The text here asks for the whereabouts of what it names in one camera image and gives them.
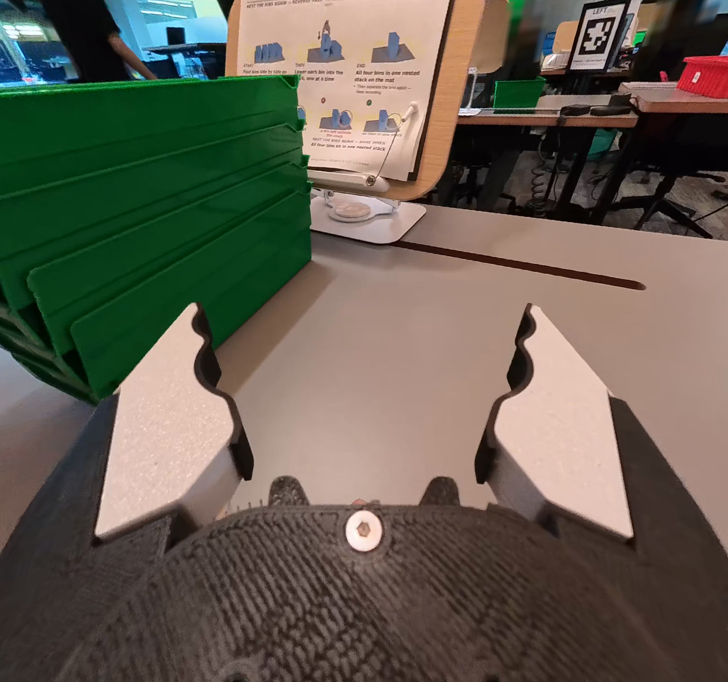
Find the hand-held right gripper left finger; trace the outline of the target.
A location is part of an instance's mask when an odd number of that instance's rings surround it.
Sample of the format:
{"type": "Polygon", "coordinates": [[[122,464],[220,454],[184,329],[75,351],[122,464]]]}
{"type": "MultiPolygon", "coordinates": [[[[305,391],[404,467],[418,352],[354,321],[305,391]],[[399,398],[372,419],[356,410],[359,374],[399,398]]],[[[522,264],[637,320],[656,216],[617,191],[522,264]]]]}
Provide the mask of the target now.
{"type": "Polygon", "coordinates": [[[115,391],[96,520],[102,541],[168,513],[203,527],[253,476],[240,412],[218,388],[221,367],[203,314],[188,306],[115,391]]]}

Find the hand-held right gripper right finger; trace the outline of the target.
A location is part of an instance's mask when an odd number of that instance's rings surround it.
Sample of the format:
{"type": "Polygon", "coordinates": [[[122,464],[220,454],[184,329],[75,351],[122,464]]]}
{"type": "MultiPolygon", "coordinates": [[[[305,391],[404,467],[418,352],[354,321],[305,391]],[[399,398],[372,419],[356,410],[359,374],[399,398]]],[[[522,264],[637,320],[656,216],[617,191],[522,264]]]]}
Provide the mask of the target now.
{"type": "Polygon", "coordinates": [[[613,395],[539,306],[527,304],[488,414],[475,479],[529,521],[557,514],[621,542],[633,537],[613,395]]]}

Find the green plastic bin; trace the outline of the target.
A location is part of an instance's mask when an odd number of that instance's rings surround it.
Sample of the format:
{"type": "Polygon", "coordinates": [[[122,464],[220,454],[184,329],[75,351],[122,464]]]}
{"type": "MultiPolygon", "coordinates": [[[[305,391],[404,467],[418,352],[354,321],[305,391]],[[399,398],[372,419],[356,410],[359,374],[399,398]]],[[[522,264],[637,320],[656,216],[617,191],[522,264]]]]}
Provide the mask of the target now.
{"type": "Polygon", "coordinates": [[[8,337],[41,360],[77,351],[102,362],[104,335],[121,336],[124,311],[137,328],[120,341],[137,354],[177,309],[198,301],[215,345],[228,338],[311,259],[307,183],[283,172],[215,192],[140,226],[35,261],[31,303],[11,312],[8,337]]]}
{"type": "Polygon", "coordinates": [[[302,144],[300,125],[279,123],[5,195],[2,258],[208,183],[225,168],[254,166],[302,144]]]}
{"type": "Polygon", "coordinates": [[[274,125],[298,125],[294,75],[2,89],[1,194],[274,125]]]}
{"type": "Polygon", "coordinates": [[[529,110],[537,107],[544,91],[543,77],[495,82],[492,108],[496,111],[529,110]]]}
{"type": "Polygon", "coordinates": [[[192,257],[114,298],[73,325],[86,379],[63,371],[62,359],[24,336],[2,331],[2,348],[35,378],[91,404],[116,390],[188,306],[201,306],[202,326],[214,349],[228,339],[312,258],[308,228],[284,231],[233,256],[214,274],[174,293],[163,287],[180,277],[192,257]]]}

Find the black office chair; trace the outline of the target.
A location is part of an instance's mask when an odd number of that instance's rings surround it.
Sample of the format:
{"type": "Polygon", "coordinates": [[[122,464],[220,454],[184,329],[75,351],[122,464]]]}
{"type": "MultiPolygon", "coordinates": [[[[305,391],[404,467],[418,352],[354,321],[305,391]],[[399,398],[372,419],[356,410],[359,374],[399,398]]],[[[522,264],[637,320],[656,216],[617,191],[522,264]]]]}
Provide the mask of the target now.
{"type": "Polygon", "coordinates": [[[630,171],[660,176],[653,194],[621,199],[614,211],[642,209],[634,230],[661,214],[698,237],[713,236],[668,198],[682,177],[706,178],[710,170],[726,170],[726,113],[645,113],[635,129],[630,171]]]}

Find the wooden-top table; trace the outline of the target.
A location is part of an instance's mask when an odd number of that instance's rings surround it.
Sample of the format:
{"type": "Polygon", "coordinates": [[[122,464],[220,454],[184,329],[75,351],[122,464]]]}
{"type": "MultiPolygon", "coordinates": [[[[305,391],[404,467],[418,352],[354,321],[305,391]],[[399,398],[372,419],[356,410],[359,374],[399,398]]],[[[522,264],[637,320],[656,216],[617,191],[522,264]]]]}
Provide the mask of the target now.
{"type": "Polygon", "coordinates": [[[544,191],[532,197],[534,204],[524,207],[520,214],[538,217],[547,215],[561,221],[581,221],[583,217],[571,203],[587,153],[598,128],[620,131],[634,128],[638,117],[632,110],[624,116],[581,116],[559,118],[558,109],[496,111],[484,109],[475,115],[460,115],[454,132],[447,176],[455,176],[454,168],[485,168],[491,166],[494,152],[500,150],[537,151],[535,128],[554,131],[555,161],[547,171],[550,180],[544,191]]]}
{"type": "Polygon", "coordinates": [[[179,78],[216,80],[225,77],[226,44],[222,42],[168,44],[143,48],[143,51],[167,58],[179,78]]]}
{"type": "MultiPolygon", "coordinates": [[[[638,88],[632,91],[632,102],[636,111],[641,115],[645,113],[726,113],[726,166],[727,166],[727,112],[726,100],[717,100],[714,98],[685,93],[676,87],[659,87],[659,88],[638,88]]],[[[627,173],[630,173],[630,160],[635,150],[635,144],[632,142],[634,133],[629,141],[631,155],[628,160],[627,173]]]]}

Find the black small device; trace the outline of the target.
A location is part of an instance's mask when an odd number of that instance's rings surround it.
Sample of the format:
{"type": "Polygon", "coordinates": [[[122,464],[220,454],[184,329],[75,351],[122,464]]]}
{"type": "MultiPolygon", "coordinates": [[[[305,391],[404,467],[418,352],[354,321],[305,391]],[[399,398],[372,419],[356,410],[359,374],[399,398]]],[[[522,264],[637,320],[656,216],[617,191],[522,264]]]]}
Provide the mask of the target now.
{"type": "Polygon", "coordinates": [[[608,103],[604,104],[569,104],[559,110],[560,119],[568,119],[581,116],[611,117],[624,116],[632,113],[632,104],[629,99],[623,97],[611,97],[608,103]]]}

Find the instruction sheet on stand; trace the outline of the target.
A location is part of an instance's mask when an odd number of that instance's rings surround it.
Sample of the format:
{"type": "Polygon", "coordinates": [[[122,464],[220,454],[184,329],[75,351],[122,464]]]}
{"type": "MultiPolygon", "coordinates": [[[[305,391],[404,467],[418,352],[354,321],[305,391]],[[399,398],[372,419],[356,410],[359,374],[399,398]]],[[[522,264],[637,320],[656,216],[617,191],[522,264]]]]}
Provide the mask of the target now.
{"type": "MultiPolygon", "coordinates": [[[[404,181],[384,178],[389,183],[389,195],[392,199],[411,201],[424,196],[436,186],[445,171],[484,4],[485,0],[450,1],[415,172],[404,181]]],[[[242,76],[237,69],[239,28],[240,0],[234,0],[228,17],[227,75],[242,76]]],[[[351,172],[315,168],[308,163],[308,171],[310,169],[351,172]]]]}

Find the red plastic bin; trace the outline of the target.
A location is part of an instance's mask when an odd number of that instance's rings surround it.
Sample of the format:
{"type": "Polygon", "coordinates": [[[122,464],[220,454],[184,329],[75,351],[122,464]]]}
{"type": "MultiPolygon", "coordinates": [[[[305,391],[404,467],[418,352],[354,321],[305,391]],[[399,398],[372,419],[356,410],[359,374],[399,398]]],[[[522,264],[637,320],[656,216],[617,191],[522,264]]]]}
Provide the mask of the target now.
{"type": "Polygon", "coordinates": [[[714,99],[727,99],[728,57],[692,56],[684,59],[685,67],[676,88],[714,99]]]}

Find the printed tag sign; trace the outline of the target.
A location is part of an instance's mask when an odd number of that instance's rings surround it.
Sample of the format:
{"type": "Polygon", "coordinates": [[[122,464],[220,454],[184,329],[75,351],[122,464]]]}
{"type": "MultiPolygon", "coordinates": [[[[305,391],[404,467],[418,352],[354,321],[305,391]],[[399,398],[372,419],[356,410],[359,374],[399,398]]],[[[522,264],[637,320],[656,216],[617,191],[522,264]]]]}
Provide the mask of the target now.
{"type": "Polygon", "coordinates": [[[602,74],[624,40],[631,0],[599,0],[583,6],[566,67],[568,73],[602,74]]]}

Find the wooden clipboard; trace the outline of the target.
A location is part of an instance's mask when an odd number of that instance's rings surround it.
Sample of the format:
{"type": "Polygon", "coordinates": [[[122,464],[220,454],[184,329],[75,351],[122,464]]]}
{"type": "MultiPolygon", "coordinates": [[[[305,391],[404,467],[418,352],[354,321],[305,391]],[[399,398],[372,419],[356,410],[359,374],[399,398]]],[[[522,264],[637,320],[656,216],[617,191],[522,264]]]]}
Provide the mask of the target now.
{"type": "Polygon", "coordinates": [[[470,58],[478,75],[492,74],[505,61],[512,8],[508,0],[486,0],[470,58]]]}

